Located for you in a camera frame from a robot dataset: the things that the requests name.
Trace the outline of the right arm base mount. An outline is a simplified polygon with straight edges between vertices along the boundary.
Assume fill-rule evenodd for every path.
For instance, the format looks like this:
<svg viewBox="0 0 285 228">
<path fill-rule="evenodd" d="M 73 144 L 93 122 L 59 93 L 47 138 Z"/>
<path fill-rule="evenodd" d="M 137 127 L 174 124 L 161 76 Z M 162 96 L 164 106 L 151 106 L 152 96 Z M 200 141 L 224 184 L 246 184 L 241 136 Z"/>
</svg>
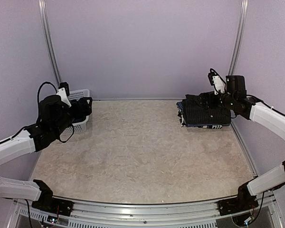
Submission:
<svg viewBox="0 0 285 228">
<path fill-rule="evenodd" d="M 250 195 L 247 183 L 241 185 L 238 188 L 237 193 L 236 197 L 218 201 L 220 216 L 250 210 L 259 206 L 257 197 Z"/>
</svg>

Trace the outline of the blue checked shirt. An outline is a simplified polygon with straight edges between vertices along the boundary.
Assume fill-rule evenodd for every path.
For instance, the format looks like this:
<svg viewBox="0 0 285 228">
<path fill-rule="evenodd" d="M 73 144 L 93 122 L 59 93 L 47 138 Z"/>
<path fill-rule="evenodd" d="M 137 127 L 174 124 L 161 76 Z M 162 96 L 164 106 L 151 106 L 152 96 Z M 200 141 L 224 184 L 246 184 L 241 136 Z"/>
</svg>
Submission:
<svg viewBox="0 0 285 228">
<path fill-rule="evenodd" d="M 231 123 L 231 112 L 228 109 L 204 109 L 194 102 L 177 102 L 176 106 L 181 127 L 188 124 L 220 124 L 224 127 Z"/>
</svg>

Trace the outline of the black white printed shirt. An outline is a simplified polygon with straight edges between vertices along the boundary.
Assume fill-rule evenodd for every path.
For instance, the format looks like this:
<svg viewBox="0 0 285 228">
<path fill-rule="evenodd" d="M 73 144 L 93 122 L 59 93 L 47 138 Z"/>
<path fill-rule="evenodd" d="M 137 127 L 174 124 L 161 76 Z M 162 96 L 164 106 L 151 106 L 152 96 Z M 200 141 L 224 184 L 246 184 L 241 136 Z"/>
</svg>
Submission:
<svg viewBox="0 0 285 228">
<path fill-rule="evenodd" d="M 221 129 L 223 126 L 220 124 L 202 124 L 202 125 L 194 125 L 194 124 L 188 124 L 186 125 L 188 128 L 201 128 L 201 129 Z"/>
</svg>

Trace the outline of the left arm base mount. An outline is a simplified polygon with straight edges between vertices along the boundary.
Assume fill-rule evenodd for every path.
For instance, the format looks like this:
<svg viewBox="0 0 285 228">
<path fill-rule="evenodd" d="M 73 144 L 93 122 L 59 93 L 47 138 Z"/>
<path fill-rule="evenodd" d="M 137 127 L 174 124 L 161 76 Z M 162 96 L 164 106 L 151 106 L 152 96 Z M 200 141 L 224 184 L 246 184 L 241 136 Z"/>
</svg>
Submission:
<svg viewBox="0 0 285 228">
<path fill-rule="evenodd" d="M 38 185 L 41 194 L 37 201 L 32 202 L 32 208 L 53 213 L 58 216 L 70 216 L 74 205 L 72 201 L 53 197 L 53 191 L 41 180 L 33 180 L 33 182 Z"/>
</svg>

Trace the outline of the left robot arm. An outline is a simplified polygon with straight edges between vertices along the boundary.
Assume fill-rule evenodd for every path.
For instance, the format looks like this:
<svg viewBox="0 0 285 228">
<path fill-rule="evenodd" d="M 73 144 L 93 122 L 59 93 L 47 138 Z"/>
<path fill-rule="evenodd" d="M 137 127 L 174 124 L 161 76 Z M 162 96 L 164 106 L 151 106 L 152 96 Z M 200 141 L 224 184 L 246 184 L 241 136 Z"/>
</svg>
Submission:
<svg viewBox="0 0 285 228">
<path fill-rule="evenodd" d="M 0 141 L 0 166 L 60 141 L 61 134 L 69 127 L 74 128 L 76 120 L 92 113 L 92 97 L 69 100 L 69 96 L 68 83 L 61 83 L 56 94 L 37 100 L 36 122 Z M 34 208 L 44 211 L 58 208 L 53 191 L 41 180 L 21 181 L 0 176 L 0 198 L 30 200 Z"/>
</svg>

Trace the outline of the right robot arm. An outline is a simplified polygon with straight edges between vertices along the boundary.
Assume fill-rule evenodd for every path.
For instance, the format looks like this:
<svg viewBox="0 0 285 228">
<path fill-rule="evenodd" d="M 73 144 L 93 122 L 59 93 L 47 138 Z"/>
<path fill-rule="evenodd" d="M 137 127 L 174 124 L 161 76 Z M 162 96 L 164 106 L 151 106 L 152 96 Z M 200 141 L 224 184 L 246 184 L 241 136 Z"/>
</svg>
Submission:
<svg viewBox="0 0 285 228">
<path fill-rule="evenodd" d="M 214 91 L 201 94 L 201 106 L 232 111 L 247 120 L 257 123 L 285 141 L 285 114 L 267 105 L 262 99 L 248 95 L 243 76 L 226 76 L 225 79 L 211 70 L 208 79 Z M 258 194 L 285 184 L 285 160 L 265 174 L 238 188 L 233 206 L 243 211 Z"/>
</svg>

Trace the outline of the white plastic laundry basket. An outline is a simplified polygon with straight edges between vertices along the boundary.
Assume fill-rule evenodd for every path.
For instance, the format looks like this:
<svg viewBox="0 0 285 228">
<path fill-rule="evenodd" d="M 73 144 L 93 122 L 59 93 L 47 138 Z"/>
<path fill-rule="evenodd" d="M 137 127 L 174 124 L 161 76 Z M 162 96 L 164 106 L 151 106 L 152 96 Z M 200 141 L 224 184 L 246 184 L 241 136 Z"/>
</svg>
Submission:
<svg viewBox="0 0 285 228">
<path fill-rule="evenodd" d="M 70 91 L 70 95 L 68 96 L 68 100 L 79 100 L 80 98 L 83 97 L 89 97 L 90 96 L 90 90 L 89 89 L 80 89 L 80 90 L 74 90 L 74 91 Z M 73 127 L 74 127 L 74 133 L 84 133 L 86 132 L 86 123 L 89 120 L 89 116 L 87 116 L 85 119 L 79 119 L 79 120 L 75 120 L 73 122 Z M 71 135 L 73 132 L 73 128 L 72 127 L 68 127 L 66 128 L 61 136 L 65 136 L 65 135 Z"/>
</svg>

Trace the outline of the black pinstripe long sleeve shirt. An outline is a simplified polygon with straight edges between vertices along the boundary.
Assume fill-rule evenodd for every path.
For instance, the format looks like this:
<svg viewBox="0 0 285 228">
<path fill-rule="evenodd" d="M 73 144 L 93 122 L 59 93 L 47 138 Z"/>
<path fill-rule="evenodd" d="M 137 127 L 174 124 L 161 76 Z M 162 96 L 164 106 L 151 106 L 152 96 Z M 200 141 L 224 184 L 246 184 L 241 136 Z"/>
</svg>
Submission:
<svg viewBox="0 0 285 228">
<path fill-rule="evenodd" d="M 185 99 L 176 103 L 181 125 L 212 129 L 230 125 L 230 110 L 216 102 L 213 92 L 185 95 Z"/>
</svg>

